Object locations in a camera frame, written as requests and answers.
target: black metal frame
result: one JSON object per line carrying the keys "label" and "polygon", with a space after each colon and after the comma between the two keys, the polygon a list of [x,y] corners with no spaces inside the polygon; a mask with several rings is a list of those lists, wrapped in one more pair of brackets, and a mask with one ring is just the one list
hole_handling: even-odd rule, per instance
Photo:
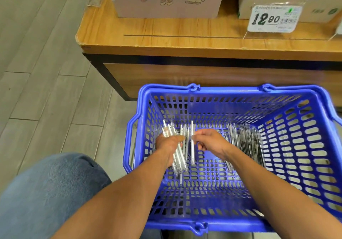
{"label": "black metal frame", "polygon": [[260,59],[231,59],[231,58],[205,58],[205,57],[180,57],[180,56],[127,56],[109,54],[83,55],[109,82],[117,93],[126,101],[136,101],[130,98],[113,75],[105,67],[104,63],[114,64],[158,64],[158,65],[182,65],[182,66],[218,66],[218,67],[245,67],[267,69],[300,69],[300,70],[342,70],[342,62],[326,61],[293,61],[293,60],[260,60]]}

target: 12.90 price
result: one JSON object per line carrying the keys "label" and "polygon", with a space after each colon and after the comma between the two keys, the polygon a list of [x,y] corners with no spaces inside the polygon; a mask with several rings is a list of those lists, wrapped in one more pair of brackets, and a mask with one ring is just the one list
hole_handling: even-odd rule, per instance
{"label": "12.90 price", "polygon": [[[255,16],[255,19],[252,23],[252,25],[255,25],[257,23],[257,20],[260,16],[260,13],[258,13],[256,16]],[[261,15],[260,17],[260,20],[258,21],[258,25],[264,25],[266,23],[266,20],[268,19],[268,13],[264,13]],[[268,19],[268,23],[277,23],[278,21],[280,20],[280,16],[271,16],[269,19]]]}

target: price tag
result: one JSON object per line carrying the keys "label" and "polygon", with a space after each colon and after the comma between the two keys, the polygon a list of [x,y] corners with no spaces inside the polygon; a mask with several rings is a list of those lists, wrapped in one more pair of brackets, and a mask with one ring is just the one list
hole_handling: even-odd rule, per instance
{"label": "price tag", "polygon": [[248,24],[249,32],[291,33],[302,13],[302,6],[254,6]]}
{"label": "price tag", "polygon": [[340,22],[340,25],[336,29],[336,34],[342,35],[342,21]]}

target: person's left hand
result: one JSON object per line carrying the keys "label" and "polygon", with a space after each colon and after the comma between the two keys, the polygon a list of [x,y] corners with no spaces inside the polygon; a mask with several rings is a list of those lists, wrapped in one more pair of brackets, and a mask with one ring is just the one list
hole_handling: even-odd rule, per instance
{"label": "person's left hand", "polygon": [[184,140],[185,137],[183,135],[173,135],[165,138],[163,134],[160,134],[156,138],[156,150],[168,156],[167,167],[170,167],[173,163],[173,154],[176,151],[177,144]]}

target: hand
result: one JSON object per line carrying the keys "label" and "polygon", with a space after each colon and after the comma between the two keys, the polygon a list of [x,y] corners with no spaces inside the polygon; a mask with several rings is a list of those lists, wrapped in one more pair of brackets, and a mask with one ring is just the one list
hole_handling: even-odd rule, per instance
{"label": "hand", "polygon": [[209,150],[222,160],[228,160],[228,152],[233,147],[215,129],[200,129],[195,132],[192,139],[198,142],[199,150]]}
{"label": "hand", "polygon": [[156,139],[156,150],[162,154],[167,155],[167,168],[173,163],[173,154],[176,151],[177,144],[183,142],[185,137],[183,135],[173,135],[165,138],[160,134]]}

